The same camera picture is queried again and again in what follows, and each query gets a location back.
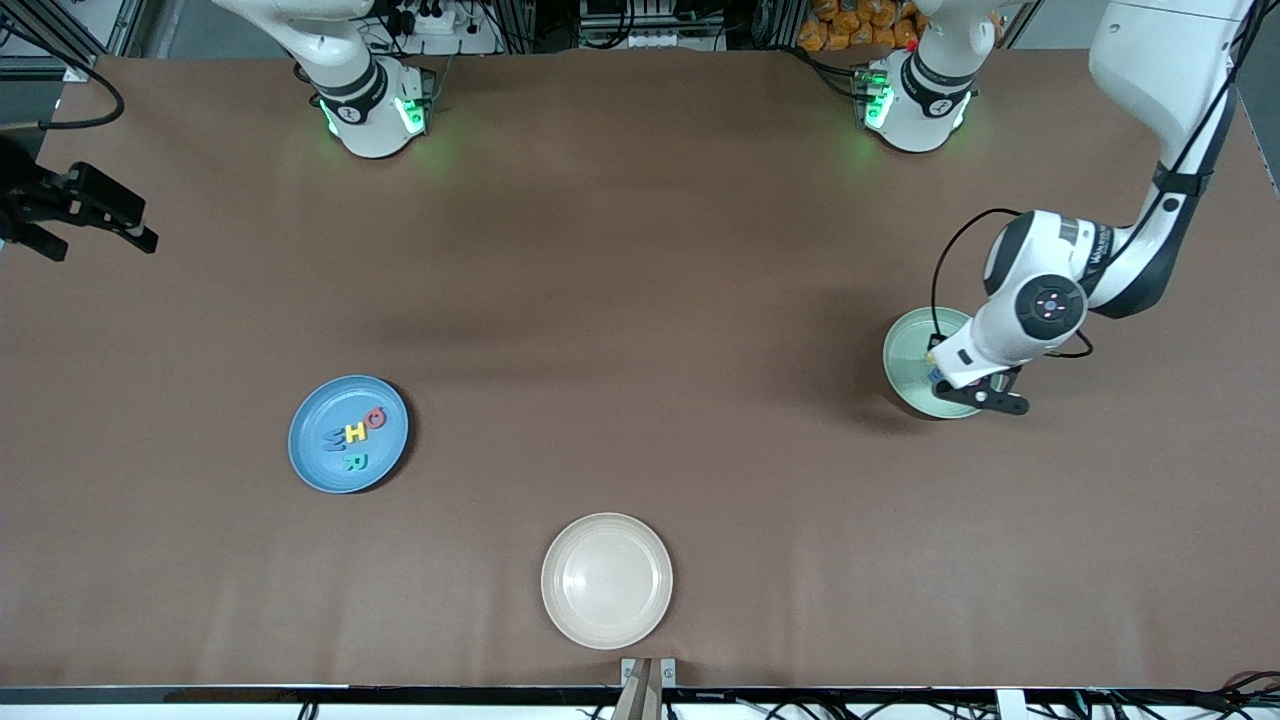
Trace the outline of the green plate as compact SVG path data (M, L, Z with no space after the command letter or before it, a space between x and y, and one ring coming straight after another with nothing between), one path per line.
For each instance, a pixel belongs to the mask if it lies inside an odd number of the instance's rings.
M919 307L901 315L884 338L882 360L890 386L911 409L934 419L960 419L979 413L978 407L937 398L933 392L934 364L928 359L934 333L951 336L970 316L951 307L938 307L940 329L934 328L933 311Z

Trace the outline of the blue plate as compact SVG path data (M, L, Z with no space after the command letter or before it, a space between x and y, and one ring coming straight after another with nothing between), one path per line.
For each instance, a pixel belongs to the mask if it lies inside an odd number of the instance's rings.
M362 421L372 407L384 407L387 424L367 430L367 439L347 445L344 452L325 452L320 434ZM343 375L319 386L296 410L287 436L287 452L300 479L329 495L351 495L372 488L399 465L410 446L411 413L399 392L372 375ZM367 454L369 468L342 471L346 454Z

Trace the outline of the beige plate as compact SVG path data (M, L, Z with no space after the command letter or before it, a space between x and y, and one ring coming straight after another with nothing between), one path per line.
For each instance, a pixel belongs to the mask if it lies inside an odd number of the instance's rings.
M663 621L675 596L664 541L622 512L595 512L566 525L540 571L541 602L567 639L589 650L622 650Z

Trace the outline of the brown table mat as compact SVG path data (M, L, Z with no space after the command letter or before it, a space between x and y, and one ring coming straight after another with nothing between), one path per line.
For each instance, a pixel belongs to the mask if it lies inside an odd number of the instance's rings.
M934 421L893 322L988 208L1135 219L1158 143L1079 53L997 53L893 152L780 53L451 64L347 152L285 60L116 59L40 161L145 197L143 254L0 251L0 685L613 682L541 602L572 520L675 561L632 647L705 685L1217 688L1280 670L1280 197L1236 111L1162 301ZM305 484L291 420L372 375L410 446Z

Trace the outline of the orange snack bags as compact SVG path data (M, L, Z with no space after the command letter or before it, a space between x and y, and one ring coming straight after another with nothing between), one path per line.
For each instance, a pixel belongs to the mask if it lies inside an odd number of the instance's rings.
M809 53L863 45L914 49L929 20L911 0L806 0L796 45Z

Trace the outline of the white power strip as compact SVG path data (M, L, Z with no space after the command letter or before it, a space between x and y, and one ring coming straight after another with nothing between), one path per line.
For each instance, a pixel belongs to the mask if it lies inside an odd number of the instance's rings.
M381 18L396 37L447 36L465 26L467 17L456 0L381 0Z

